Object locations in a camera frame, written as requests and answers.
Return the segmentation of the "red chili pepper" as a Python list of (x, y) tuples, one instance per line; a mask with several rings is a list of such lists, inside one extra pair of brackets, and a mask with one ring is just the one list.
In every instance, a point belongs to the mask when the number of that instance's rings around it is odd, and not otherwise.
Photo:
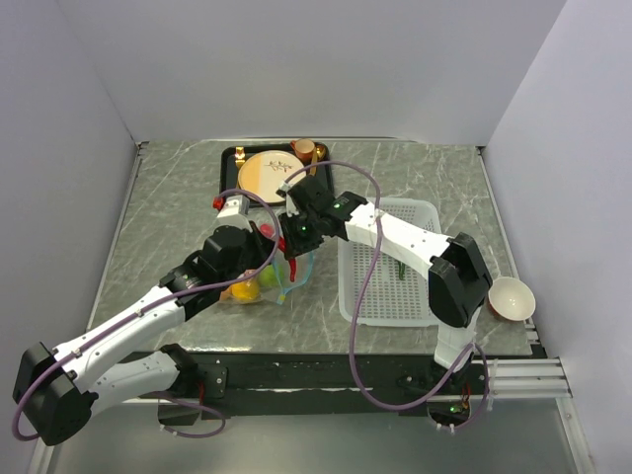
[(283, 253), (283, 256), (285, 258), (285, 260), (288, 263), (289, 266), (289, 281), (290, 282), (295, 282), (296, 279), (296, 273), (297, 273), (297, 264), (296, 264), (296, 259), (294, 257), (291, 257), (290, 254), (287, 251), (287, 246), (285, 243), (285, 239), (283, 237), (280, 237), (278, 239), (278, 248), (279, 250)]

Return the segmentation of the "green cabbage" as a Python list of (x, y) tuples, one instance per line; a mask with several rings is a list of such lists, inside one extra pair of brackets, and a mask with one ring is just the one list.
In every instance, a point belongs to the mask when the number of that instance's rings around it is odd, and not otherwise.
[(274, 265), (265, 267), (258, 275), (259, 285), (262, 287), (280, 287), (284, 278), (283, 270)]

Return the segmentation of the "clear zip top bag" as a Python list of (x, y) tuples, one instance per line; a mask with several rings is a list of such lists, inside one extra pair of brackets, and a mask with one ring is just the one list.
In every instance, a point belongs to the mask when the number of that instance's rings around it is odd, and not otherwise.
[(234, 283), (223, 290), (219, 301), (233, 304), (263, 301), (284, 304), (294, 290), (309, 281), (315, 261), (313, 252), (287, 260), (285, 250), (285, 239), (280, 237), (272, 262), (256, 277)]

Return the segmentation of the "yellow apple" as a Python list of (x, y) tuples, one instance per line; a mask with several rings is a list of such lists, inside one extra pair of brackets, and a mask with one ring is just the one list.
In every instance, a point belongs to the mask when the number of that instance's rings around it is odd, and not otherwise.
[(261, 289), (258, 282), (252, 279), (232, 284), (230, 286), (230, 292), (233, 299), (242, 303), (255, 302), (261, 296)]

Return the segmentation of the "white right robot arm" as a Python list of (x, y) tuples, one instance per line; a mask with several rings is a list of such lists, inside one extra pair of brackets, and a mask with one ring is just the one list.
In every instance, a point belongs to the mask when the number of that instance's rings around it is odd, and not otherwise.
[(276, 193), (285, 199), (279, 217), (285, 257), (316, 250), (326, 237), (379, 250), (428, 282), (429, 308), (438, 319), (434, 386), (454, 393), (467, 379), (465, 361), (473, 352), (474, 327), (492, 287), (492, 278), (476, 241), (432, 233), (397, 218), (355, 193), (335, 196), (312, 176)]

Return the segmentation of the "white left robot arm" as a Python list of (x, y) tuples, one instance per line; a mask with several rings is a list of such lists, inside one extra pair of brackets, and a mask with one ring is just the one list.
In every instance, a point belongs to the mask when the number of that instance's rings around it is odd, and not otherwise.
[(180, 402), (203, 377), (196, 361), (177, 344), (125, 361), (145, 341), (193, 319), (217, 303), (230, 285), (264, 270), (279, 249), (277, 231), (216, 228), (203, 247), (171, 269), (159, 283), (106, 323), (50, 350), (38, 343), (21, 358), (11, 423), (19, 441), (60, 444), (112, 406), (150, 395)]

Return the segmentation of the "peach fruit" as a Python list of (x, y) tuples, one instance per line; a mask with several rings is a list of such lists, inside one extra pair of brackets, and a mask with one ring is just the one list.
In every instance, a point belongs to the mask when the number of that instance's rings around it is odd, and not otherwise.
[(274, 227), (270, 224), (264, 223), (259, 226), (260, 232), (268, 239), (273, 239), (276, 236)]

